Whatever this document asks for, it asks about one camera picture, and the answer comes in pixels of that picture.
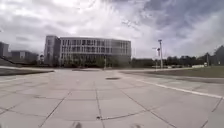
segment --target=sky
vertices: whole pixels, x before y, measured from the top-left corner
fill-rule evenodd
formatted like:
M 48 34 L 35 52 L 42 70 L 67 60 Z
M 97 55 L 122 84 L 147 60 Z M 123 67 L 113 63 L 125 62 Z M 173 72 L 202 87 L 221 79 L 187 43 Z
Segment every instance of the sky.
M 132 56 L 200 56 L 224 45 L 224 0 L 0 0 L 0 41 L 43 53 L 46 35 L 117 38 Z

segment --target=building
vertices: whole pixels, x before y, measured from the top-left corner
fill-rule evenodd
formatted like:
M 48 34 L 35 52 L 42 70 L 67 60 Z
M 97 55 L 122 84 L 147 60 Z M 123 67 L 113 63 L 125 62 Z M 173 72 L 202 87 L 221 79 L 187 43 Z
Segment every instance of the building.
M 8 57 L 9 56 L 9 44 L 0 42 L 0 56 Z
M 11 60 L 15 63 L 32 64 L 37 61 L 38 54 L 26 50 L 11 51 Z
M 47 36 L 45 63 L 51 66 L 127 65 L 131 60 L 131 42 L 126 40 Z

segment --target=street light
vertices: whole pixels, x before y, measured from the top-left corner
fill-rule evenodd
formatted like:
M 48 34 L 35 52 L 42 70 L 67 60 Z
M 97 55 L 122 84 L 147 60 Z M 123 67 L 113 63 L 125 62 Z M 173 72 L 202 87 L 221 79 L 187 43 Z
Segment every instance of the street light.
M 158 56 L 159 56 L 160 48 L 152 48 L 152 49 L 156 50 L 156 53 L 158 52 Z
M 163 68 L 163 52 L 162 52 L 162 40 L 158 40 L 159 41 L 159 45 L 160 45 L 160 66 L 161 69 Z

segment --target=road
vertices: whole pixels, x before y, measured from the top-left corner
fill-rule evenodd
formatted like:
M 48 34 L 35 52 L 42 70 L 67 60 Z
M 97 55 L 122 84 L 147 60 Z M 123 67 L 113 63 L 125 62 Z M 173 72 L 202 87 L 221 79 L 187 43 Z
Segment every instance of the road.
M 224 85 L 118 71 L 0 78 L 2 128 L 223 128 Z

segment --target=grass lawn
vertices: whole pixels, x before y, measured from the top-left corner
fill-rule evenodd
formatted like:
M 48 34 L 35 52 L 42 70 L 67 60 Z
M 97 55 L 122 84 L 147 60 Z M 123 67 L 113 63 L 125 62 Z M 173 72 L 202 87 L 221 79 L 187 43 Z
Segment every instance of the grass lawn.
M 37 73 L 47 73 L 47 72 L 49 72 L 49 71 L 20 70 L 20 69 L 0 68 L 0 76 L 28 75 L 28 74 L 37 74 Z
M 147 73 L 157 75 L 224 78 L 224 66 L 212 66 L 212 67 L 187 69 L 187 70 L 157 71 Z

